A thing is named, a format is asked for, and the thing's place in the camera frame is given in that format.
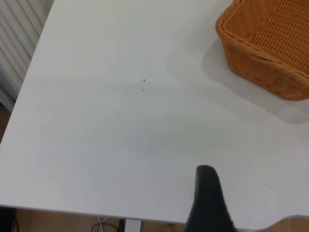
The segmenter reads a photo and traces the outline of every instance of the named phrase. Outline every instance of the orange wicker basket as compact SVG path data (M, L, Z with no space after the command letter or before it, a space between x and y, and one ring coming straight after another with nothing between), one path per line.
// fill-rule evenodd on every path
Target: orange wicker basket
M284 99L309 99L309 0L234 0L216 30L233 72Z

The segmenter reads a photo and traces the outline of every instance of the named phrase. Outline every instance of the wicker basket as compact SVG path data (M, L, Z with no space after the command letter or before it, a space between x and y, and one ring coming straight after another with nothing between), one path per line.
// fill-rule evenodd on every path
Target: wicker basket
M309 0L234 0L216 30L233 72L284 99L309 99Z

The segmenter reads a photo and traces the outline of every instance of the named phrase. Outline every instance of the black object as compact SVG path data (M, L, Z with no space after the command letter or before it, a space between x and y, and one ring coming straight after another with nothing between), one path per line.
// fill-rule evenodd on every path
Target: black object
M125 219L120 219L119 223L118 223L117 232L125 232L125 227L126 227L126 220Z
M197 167L194 203L184 232L237 232L214 168Z
M0 232L12 232L15 227L19 232L19 224L16 219L16 209L0 207Z

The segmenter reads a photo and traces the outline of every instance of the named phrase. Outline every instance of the wooden floor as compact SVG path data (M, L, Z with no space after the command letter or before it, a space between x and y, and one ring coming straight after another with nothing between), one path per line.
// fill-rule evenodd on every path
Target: wooden floor
M10 113L0 107L0 141L10 118ZM17 217L20 232L91 232L93 225L98 223L97 217L42 212L19 209ZM109 223L117 226L118 219L110 219ZM104 227L105 232L115 232L109 226ZM167 225L164 223L143 222L142 232L183 232L182 225ZM309 220L289 218L275 225L259 230L259 232L309 232Z

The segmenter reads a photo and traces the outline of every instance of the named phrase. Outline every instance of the white table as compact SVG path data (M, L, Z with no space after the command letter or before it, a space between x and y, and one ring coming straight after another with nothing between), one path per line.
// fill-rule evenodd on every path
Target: white table
M208 164L236 227L308 216L309 101L228 69L230 3L56 0L0 146L0 204L185 223Z

